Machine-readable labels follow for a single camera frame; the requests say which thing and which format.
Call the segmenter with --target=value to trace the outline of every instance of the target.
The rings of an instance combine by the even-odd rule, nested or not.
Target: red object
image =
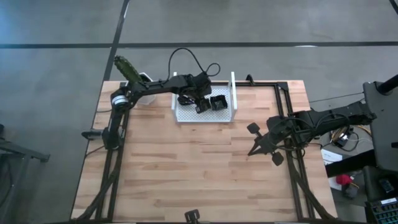
[[[338,175],[336,177],[337,184],[346,185],[351,183],[353,180],[347,174]]]

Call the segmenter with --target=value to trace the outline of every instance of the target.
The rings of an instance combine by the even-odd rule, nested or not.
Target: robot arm
[[[211,81],[208,75],[201,73],[197,76],[177,75],[167,81],[130,82],[111,94],[112,113],[101,136],[106,149],[117,149],[121,145],[119,127],[124,113],[135,106],[139,98],[160,93],[174,93],[185,95],[196,104],[197,113],[208,109],[205,96],[211,93]]]
[[[271,153],[272,160],[278,166],[283,162],[283,157],[275,152],[276,149],[302,149],[315,136],[349,125],[367,125],[374,119],[376,115],[370,112],[366,103],[360,101],[327,111],[299,111],[289,117],[274,116],[267,120],[269,132],[265,135],[260,134],[256,123],[248,126],[250,133],[257,136],[248,155]],[[277,146],[281,141],[285,145]]]

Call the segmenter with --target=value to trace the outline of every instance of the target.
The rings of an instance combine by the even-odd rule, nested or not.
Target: white tray
[[[195,110],[196,105],[182,106],[178,103],[178,95],[173,94],[172,97],[172,110],[174,112],[175,120],[178,123],[230,123],[233,122],[238,104],[236,102],[236,86],[235,86],[235,74],[231,72],[231,79],[228,85],[213,85],[211,86],[211,94],[205,96],[210,98],[211,96],[224,95],[227,101],[228,108],[225,110],[213,111],[208,109],[207,111],[198,114]]]

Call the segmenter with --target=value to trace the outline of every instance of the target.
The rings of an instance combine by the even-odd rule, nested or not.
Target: concrete floor
[[[0,2],[0,44],[112,43],[123,0]],[[120,43],[397,41],[398,15],[385,0],[131,0]],[[33,162],[18,201],[20,223],[69,219],[109,49],[0,49],[0,123],[6,138],[51,153]],[[119,49],[140,72],[167,75],[173,49]],[[398,71],[398,47],[193,49],[206,66],[258,80],[304,80],[310,101],[361,92]],[[172,70],[198,73],[179,52]],[[122,80],[111,72],[110,80]],[[361,95],[312,103],[343,106]],[[361,220],[337,203],[339,216]]]

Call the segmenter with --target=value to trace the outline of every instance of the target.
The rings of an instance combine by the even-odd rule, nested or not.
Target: wooden tabletop
[[[294,111],[309,110],[303,81],[288,83]],[[118,87],[104,82],[98,111],[110,109],[110,94]],[[254,135],[246,126],[256,122],[266,133],[268,117],[277,115],[273,88],[237,87],[238,111],[229,124],[177,124],[171,99],[156,95],[149,106],[130,111],[115,222],[185,222],[184,213],[193,209],[210,222],[296,220],[287,163],[277,167],[270,156],[247,156]],[[94,128],[106,127],[109,115],[97,113]],[[102,145],[92,141],[88,152]],[[98,193],[105,155],[101,149],[86,158],[72,217]],[[336,216],[319,146],[307,147],[304,161],[311,190]]]

